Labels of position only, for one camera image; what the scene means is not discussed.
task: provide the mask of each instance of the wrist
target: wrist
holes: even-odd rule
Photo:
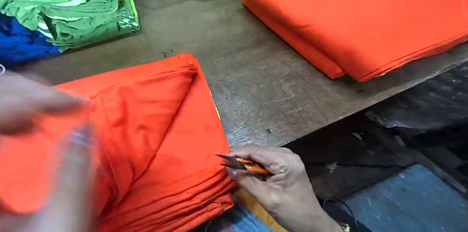
[[[343,232],[343,228],[333,220],[323,209],[314,213],[308,231],[311,232]]]

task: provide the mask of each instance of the scissors blade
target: scissors blade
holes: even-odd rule
[[[221,165],[232,169],[247,170],[242,163],[222,163]]]
[[[231,156],[219,155],[219,154],[217,154],[216,156],[219,156],[219,157],[221,157],[221,158],[223,158],[223,159],[225,159],[225,160],[227,160],[227,161],[229,161],[231,163],[237,162],[237,160],[234,157],[231,157]]]

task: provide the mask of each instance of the fingernail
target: fingernail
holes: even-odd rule
[[[86,124],[73,130],[73,132],[70,134],[70,142],[73,145],[89,148],[92,145],[90,125]]]
[[[226,168],[226,173],[231,176],[232,179],[235,179],[235,176],[237,174],[237,170],[234,170],[232,168]]]

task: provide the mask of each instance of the yellow fabric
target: yellow fabric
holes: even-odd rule
[[[239,189],[233,194],[233,198],[247,207],[254,215],[256,215],[267,226],[271,227],[276,232],[287,232],[281,227],[272,216],[255,200],[252,195],[244,189]]]

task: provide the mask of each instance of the wristwatch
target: wristwatch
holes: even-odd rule
[[[347,223],[342,223],[342,222],[339,222],[339,221],[336,221],[336,223],[338,223],[338,225],[340,225],[340,227],[343,229],[344,232],[350,232],[350,225],[348,225]]]

